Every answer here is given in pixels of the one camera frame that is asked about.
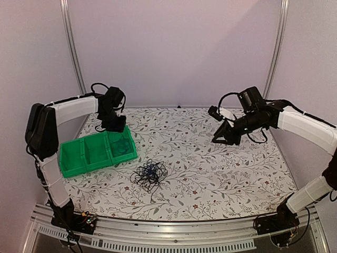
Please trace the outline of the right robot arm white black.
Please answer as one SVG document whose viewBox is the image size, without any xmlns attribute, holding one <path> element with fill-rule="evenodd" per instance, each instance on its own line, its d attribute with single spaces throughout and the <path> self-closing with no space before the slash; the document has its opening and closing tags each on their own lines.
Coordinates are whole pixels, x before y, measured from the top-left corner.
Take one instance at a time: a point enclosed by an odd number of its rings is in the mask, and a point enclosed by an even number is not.
<svg viewBox="0 0 337 253">
<path fill-rule="evenodd" d="M 213 135 L 213 143 L 239 145 L 243 135 L 249 136 L 257 129 L 274 128 L 306 139 L 332 157 L 320 176 L 278 206 L 278 214 L 273 217 L 272 225 L 277 230 L 283 230 L 292 222 L 292 213 L 299 212 L 336 190 L 336 126 L 300 110 L 288 100 L 266 100 L 255 86 L 235 92 L 234 95 L 242 106 L 242 117 L 237 118 L 224 109 L 221 102 L 208 110 L 211 117 L 221 122 Z"/>
</svg>

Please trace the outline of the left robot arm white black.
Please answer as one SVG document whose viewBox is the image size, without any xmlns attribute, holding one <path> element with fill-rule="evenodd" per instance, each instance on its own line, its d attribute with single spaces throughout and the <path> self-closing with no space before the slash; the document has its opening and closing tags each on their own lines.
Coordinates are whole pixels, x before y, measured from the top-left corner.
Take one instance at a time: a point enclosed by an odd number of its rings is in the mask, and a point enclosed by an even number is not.
<svg viewBox="0 0 337 253">
<path fill-rule="evenodd" d="M 126 103 L 125 93 L 117 87 L 107 87 L 104 94 L 95 92 L 97 83 L 91 85 L 91 92 L 67 99 L 35 103 L 31 107 L 25 132 L 26 153 L 35 160 L 37 177 L 48 194 L 53 208 L 64 208 L 72 201 L 63 184 L 58 164 L 58 127 L 68 121 L 97 114 L 108 131 L 120 131 L 121 117 Z"/>
</svg>

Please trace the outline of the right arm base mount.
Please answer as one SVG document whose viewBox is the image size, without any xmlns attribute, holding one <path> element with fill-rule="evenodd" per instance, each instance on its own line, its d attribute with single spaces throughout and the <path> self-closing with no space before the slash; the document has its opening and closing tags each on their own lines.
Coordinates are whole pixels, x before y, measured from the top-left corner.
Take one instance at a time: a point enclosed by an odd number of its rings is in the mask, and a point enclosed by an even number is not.
<svg viewBox="0 0 337 253">
<path fill-rule="evenodd" d="M 276 214 L 257 216 L 253 221 L 253 228 L 258 235 L 275 232 L 270 238 L 271 242 L 283 248 L 291 244 L 299 224 L 297 213 L 292 213 L 283 202 L 277 207 Z"/>
</svg>

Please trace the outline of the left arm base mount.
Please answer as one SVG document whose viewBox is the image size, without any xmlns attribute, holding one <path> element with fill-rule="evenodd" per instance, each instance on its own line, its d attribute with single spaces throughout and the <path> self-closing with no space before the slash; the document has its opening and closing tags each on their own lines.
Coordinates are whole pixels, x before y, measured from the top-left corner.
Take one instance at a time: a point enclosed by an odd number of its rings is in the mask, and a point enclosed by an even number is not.
<svg viewBox="0 0 337 253">
<path fill-rule="evenodd" d="M 63 207 L 54 205 L 50 200 L 48 202 L 53 210 L 52 225 L 89 235 L 94 234 L 97 223 L 96 215 L 90 214 L 88 211 L 75 212 L 71 199 Z"/>
</svg>

